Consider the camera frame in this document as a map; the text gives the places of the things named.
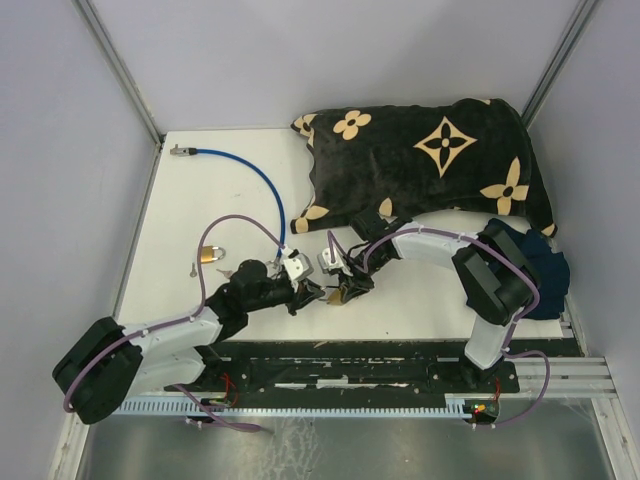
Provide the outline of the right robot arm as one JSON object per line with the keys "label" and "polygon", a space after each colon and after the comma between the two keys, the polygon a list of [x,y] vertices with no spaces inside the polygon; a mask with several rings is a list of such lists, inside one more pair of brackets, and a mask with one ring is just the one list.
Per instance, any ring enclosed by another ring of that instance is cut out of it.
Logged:
{"label": "right robot arm", "polygon": [[428,227],[412,219],[388,221],[364,211],[351,221],[363,241],[355,256],[333,233],[319,255],[323,271],[339,278],[338,302],[345,304],[374,288],[373,274],[392,260],[425,261],[454,271],[476,314],[458,368],[467,389],[481,391],[495,379],[508,353],[515,325],[540,301],[541,280],[504,228],[488,225],[476,234]]}

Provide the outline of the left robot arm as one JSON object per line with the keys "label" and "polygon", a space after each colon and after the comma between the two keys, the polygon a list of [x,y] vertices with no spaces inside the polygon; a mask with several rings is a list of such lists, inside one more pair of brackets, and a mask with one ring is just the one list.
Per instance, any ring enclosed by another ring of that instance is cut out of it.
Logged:
{"label": "left robot arm", "polygon": [[246,260],[191,314],[132,326],[112,317],[95,321],[53,369],[64,410],[91,425],[139,394],[191,383],[212,389],[221,366],[200,348],[234,336],[252,312],[283,305],[294,315],[321,299],[324,290],[310,280],[312,271],[289,259],[269,275],[264,263]]}

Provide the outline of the brass padlock with key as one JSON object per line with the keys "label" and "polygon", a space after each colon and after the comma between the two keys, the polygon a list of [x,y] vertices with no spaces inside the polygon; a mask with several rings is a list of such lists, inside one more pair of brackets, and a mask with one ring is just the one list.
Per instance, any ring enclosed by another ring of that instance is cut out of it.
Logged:
{"label": "brass padlock with key", "polygon": [[332,306],[341,306],[346,303],[345,295],[347,292],[347,288],[344,285],[339,285],[335,288],[327,288],[326,293],[327,297],[325,299],[326,303]]}

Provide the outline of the small brass padlock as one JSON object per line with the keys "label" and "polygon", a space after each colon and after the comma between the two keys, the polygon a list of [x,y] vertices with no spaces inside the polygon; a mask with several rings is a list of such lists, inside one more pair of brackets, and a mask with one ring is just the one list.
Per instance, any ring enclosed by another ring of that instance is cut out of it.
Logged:
{"label": "small brass padlock", "polygon": [[199,260],[201,264],[214,263],[226,256],[226,250],[219,246],[205,245],[200,249]]}

